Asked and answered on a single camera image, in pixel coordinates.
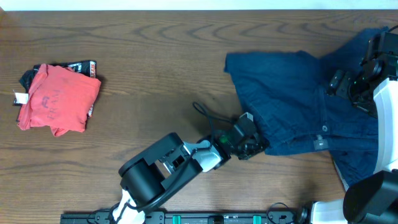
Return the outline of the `dark blue denim shorts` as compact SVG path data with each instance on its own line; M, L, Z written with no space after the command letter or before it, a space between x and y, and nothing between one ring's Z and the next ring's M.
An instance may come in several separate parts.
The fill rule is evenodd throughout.
M329 77L306 52L228 53L231 75L244 111L269 141L266 154L317 151L377 155L377 119L329 96Z

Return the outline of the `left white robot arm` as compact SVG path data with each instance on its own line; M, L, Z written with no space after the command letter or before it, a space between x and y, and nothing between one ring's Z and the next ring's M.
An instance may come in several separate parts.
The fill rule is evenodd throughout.
M115 223L143 223L153 212L202 172L218 169L231 156L248 160L269 141L259 133L217 131L196 143L170 133L128 160L118 171L122 199L111 212Z

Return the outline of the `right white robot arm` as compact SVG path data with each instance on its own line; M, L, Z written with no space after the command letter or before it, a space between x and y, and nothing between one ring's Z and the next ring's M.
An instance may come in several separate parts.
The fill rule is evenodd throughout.
M299 223L397 223L397 57L363 60L362 68L355 78L336 75L333 92L377 118L376 163L343 199L315 202L298 213Z

